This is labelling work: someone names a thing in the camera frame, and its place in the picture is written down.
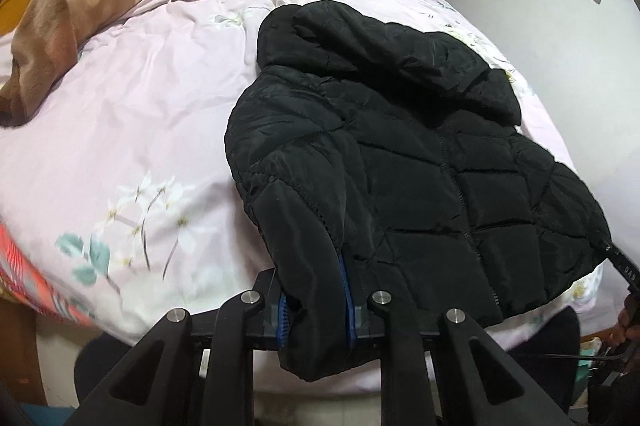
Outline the person right hand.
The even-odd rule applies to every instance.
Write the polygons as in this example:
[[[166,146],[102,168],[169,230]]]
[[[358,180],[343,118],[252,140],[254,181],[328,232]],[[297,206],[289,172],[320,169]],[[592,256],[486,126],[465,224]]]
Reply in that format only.
[[[620,310],[614,328],[608,335],[608,346],[617,347],[626,342],[626,340],[638,342],[640,328],[638,324],[632,324],[632,319],[636,316],[637,309],[638,302],[632,296],[628,296],[625,300],[624,308]]]

